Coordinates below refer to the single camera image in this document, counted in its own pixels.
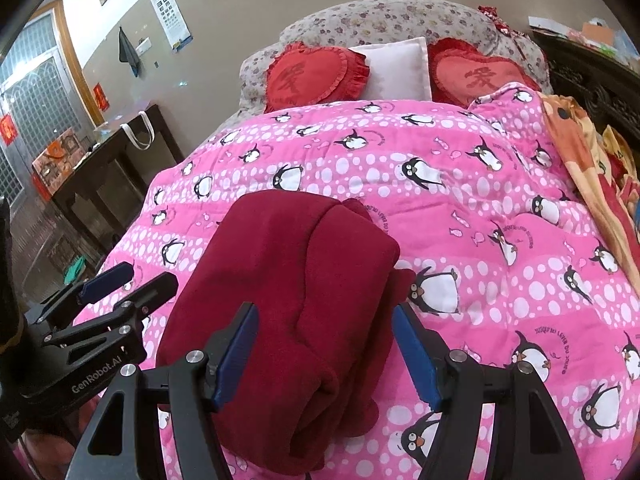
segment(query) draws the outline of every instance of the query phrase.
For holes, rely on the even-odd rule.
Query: green object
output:
[[[78,256],[65,271],[65,285],[75,282],[86,268],[86,258]]]

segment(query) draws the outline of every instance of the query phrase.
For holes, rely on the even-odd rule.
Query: wall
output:
[[[105,17],[99,26],[91,24],[90,13],[75,9],[73,0],[65,0],[65,9],[76,13],[74,42],[81,45],[84,56],[90,45],[97,38],[102,41],[106,34],[84,67],[89,86],[100,82],[113,110],[138,99],[158,102],[178,143],[188,153],[237,110],[238,71],[245,58],[274,43],[280,31],[295,20],[346,1],[349,0],[177,0],[194,37],[193,43],[178,54],[171,52],[150,0],[139,0],[117,20]],[[471,7],[497,6],[500,15],[516,28],[526,28],[529,15],[554,18],[578,28],[593,16],[617,25],[601,0],[453,1]],[[151,38],[153,47],[142,57],[144,70],[140,78],[134,78],[130,68],[118,62],[118,27],[106,31],[111,23],[121,25],[133,44],[141,38]],[[97,37],[85,38],[92,34]],[[153,154],[147,153],[137,157],[136,163],[149,161]],[[145,174],[152,176],[152,170],[146,168]]]

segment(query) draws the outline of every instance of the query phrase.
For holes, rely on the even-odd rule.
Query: chinese character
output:
[[[488,86],[491,90],[497,90],[498,87],[491,83],[491,78],[494,75],[496,75],[496,73],[492,72],[492,70],[487,66],[471,70],[465,74],[465,79],[469,79],[470,77],[473,77],[474,79],[471,83],[466,85],[466,87],[475,88],[476,86]]]

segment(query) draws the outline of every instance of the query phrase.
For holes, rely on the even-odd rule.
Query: heart-shaped pillow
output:
[[[480,96],[513,81],[540,91],[540,86],[516,62],[505,57],[484,56],[471,45],[465,48],[455,45],[435,54],[430,59],[430,73],[434,101],[465,108]]]

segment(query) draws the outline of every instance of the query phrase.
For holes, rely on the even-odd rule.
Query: hanging towel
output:
[[[138,77],[138,74],[140,73],[140,58],[138,57],[136,49],[129,41],[129,38],[127,38],[127,35],[124,33],[124,30],[122,30],[122,27],[120,27],[119,40],[120,62],[129,63],[131,70],[133,71],[133,75]]]
[[[335,436],[378,419],[371,395],[392,344],[391,313],[415,273],[357,200],[265,190],[240,197],[201,256],[160,341],[173,363],[231,321],[243,301],[260,327],[220,442],[273,472],[323,466]]]

